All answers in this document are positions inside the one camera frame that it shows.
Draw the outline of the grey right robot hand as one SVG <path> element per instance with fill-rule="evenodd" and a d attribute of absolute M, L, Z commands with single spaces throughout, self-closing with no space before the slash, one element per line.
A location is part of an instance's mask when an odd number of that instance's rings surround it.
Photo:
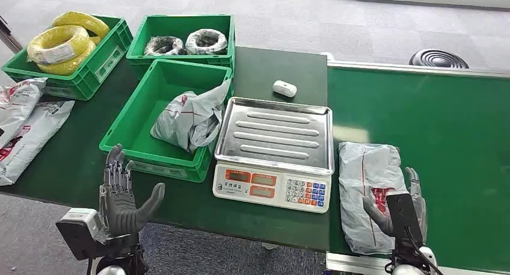
<path fill-rule="evenodd" d="M 410 194 L 413 201 L 414 209 L 422 234 L 423 242 L 426 242 L 427 225 L 426 225 L 426 201 L 422 196 L 419 175 L 412 167 L 405 167 L 405 171 L 410 179 Z M 379 229 L 388 236 L 394 236 L 393 223 L 389 215 L 385 215 L 379 211 L 375 205 L 375 200 L 370 196 L 363 196 L 363 209 L 370 219 L 377 224 Z"/>

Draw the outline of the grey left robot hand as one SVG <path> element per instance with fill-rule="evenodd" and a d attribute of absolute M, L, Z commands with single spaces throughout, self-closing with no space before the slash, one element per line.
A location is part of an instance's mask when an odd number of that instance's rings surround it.
<path fill-rule="evenodd" d="M 116 144 L 106 157 L 103 184 L 99 186 L 100 217 L 112 236 L 141 231 L 165 196 L 166 185 L 160 182 L 154 186 L 150 197 L 137 207 L 131 178 L 134 162 L 129 161 L 124 165 L 124 160 L 123 146 Z"/>

